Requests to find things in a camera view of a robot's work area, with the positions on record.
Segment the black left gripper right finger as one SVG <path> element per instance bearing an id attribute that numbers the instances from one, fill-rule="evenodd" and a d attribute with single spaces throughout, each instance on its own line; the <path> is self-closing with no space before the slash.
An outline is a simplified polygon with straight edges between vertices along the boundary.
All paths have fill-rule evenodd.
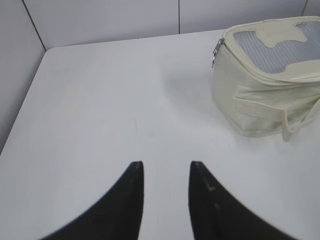
<path id="1" fill-rule="evenodd" d="M 200 161 L 189 172 L 188 207 L 196 240 L 286 240 L 233 197 Z"/>

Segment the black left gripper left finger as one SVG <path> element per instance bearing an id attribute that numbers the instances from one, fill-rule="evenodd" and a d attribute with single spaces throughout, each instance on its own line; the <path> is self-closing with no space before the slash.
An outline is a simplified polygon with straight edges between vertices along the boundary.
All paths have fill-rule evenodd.
<path id="1" fill-rule="evenodd" d="M 46 240 L 137 240 L 144 207 L 144 165 L 129 164 L 94 205 Z"/>

